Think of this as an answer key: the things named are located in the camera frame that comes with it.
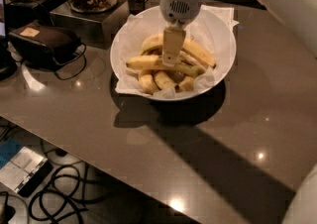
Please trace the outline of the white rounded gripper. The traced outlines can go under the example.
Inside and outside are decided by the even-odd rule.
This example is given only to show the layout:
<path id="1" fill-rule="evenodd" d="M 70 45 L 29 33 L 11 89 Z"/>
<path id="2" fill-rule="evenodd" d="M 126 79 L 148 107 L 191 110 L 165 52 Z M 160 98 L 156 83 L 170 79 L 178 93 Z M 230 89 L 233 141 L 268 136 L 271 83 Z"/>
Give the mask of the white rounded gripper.
<path id="1" fill-rule="evenodd" d="M 164 65 L 175 66 L 186 37 L 183 29 L 198 16 L 202 2 L 203 0 L 160 0 L 162 16 L 172 26 L 163 30 L 162 62 Z"/>

